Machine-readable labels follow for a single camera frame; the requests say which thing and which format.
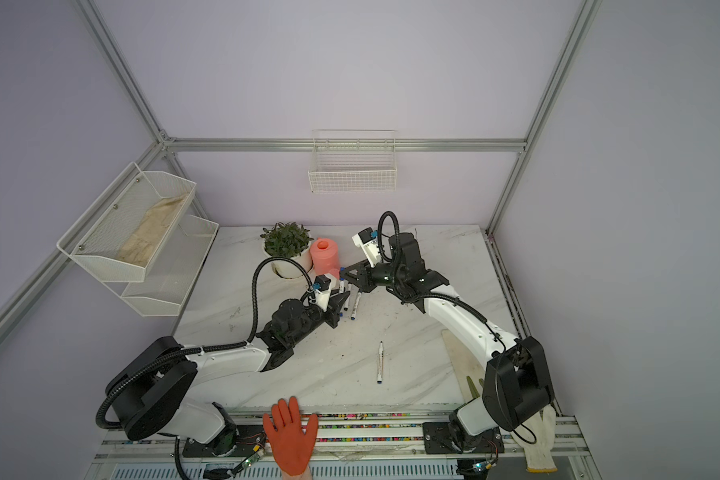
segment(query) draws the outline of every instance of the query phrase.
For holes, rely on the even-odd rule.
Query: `beige cloth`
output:
[[[115,258],[127,264],[146,266],[188,195],[163,198],[147,210],[139,227],[126,240]]]

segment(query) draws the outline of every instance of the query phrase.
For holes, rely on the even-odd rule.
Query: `white wire basket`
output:
[[[161,171],[142,171],[135,164],[129,168],[136,168],[138,173],[74,249],[66,251],[62,240],[57,244],[59,250],[101,283],[144,282],[195,197],[196,184],[186,178]],[[176,206],[173,220],[165,226],[146,264],[118,260],[120,249],[139,227],[146,211],[164,198],[182,195],[186,197]]]
[[[315,140],[309,168],[313,193],[392,191],[397,180],[394,140]]]
[[[178,316],[218,229],[217,223],[184,215],[144,282],[128,283],[120,298],[142,316]]]

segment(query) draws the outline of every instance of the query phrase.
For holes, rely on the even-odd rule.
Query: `white flower pot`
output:
[[[312,254],[309,253],[309,245],[307,245],[307,248],[305,248],[300,255],[291,257],[291,260],[303,266],[307,273],[312,269]],[[272,256],[264,250],[264,242],[262,242],[262,252],[267,256]],[[288,262],[276,260],[271,262],[270,265],[272,265],[272,271],[283,278],[299,278],[302,276],[302,272],[298,267]]]

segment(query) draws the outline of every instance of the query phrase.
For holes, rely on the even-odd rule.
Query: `potted plant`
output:
[[[278,222],[270,230],[265,228],[261,238],[264,239],[262,248],[265,254],[294,260],[307,272],[312,268],[309,243],[314,239],[309,236],[309,230],[303,225],[297,225],[296,222],[290,224]],[[298,278],[302,275],[296,265],[288,262],[272,262],[272,269],[284,278]]]

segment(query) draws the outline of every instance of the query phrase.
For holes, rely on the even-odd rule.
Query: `white marble table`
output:
[[[352,244],[352,235],[364,228],[309,227],[311,236],[336,241],[344,266],[365,258]],[[415,233],[427,268],[448,278],[464,301],[506,331],[516,331],[477,225],[417,225],[402,230]],[[176,328],[178,342],[214,345],[248,336],[251,278],[265,258],[261,232],[258,226],[219,229]],[[303,278],[284,280],[268,266],[262,270],[259,331],[280,302],[304,293],[305,283]],[[305,410],[323,413],[449,410],[463,402],[442,341],[443,329],[413,305],[401,305],[377,288],[363,294],[355,321],[345,316],[336,329],[320,325],[280,367],[212,380],[193,387],[190,394],[241,411],[263,410],[291,395]],[[384,341],[381,385],[376,383],[380,341]]]

